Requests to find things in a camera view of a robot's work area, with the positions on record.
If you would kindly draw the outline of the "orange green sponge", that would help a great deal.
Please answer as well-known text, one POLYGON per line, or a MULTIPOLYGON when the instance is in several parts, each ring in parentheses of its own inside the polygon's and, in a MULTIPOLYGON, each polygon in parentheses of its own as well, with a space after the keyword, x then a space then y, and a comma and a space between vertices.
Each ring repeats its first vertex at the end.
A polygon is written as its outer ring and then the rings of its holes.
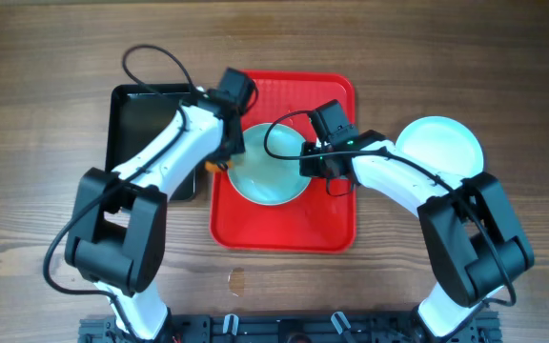
POLYGON ((230 168, 228 162, 223 161, 206 161, 205 170, 211 173, 226 172, 230 168))

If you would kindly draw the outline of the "light blue plate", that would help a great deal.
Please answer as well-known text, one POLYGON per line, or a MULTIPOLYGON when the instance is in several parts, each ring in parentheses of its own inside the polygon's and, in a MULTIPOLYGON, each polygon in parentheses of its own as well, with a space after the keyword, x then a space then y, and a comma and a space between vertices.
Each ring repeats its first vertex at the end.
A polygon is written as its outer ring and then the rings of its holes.
POLYGON ((298 160, 281 160, 264 150, 270 123, 258 124, 243 132, 245 152, 233 158, 228 177, 234 189, 258 205, 278 206, 299 197, 311 178, 299 173, 298 160))
POLYGON ((484 154, 478 139, 449 117, 415 120, 398 136, 396 148, 443 172, 473 177, 484 171, 484 154))

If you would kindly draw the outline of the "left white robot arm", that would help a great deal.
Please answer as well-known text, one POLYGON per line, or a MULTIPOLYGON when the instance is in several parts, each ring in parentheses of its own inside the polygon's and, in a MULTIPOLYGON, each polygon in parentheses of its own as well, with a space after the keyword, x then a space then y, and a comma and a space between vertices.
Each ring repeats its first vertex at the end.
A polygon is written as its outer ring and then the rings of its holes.
POLYGON ((241 117, 257 98, 254 80, 228 69, 218 86, 191 89, 170 124, 141 152, 111 171, 80 180, 66 228, 66 262, 108 297, 114 314, 84 320, 82 342, 172 342, 170 309, 154 279, 165 251, 168 202, 204 161, 228 168, 245 151, 241 117))

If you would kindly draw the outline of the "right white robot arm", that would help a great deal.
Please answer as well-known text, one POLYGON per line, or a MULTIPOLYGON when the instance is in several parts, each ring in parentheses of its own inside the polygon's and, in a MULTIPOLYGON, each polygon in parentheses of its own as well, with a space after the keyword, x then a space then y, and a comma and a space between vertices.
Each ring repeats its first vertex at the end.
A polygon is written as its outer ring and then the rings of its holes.
POLYGON ((475 135, 443 116, 420 118, 397 141, 359 132, 340 103, 309 111, 316 142, 303 145, 300 172, 347 178, 415 215, 436 285, 415 309, 417 342, 443 342, 486 305, 517 296, 513 281, 535 264, 531 244, 500 182, 484 169, 475 135))

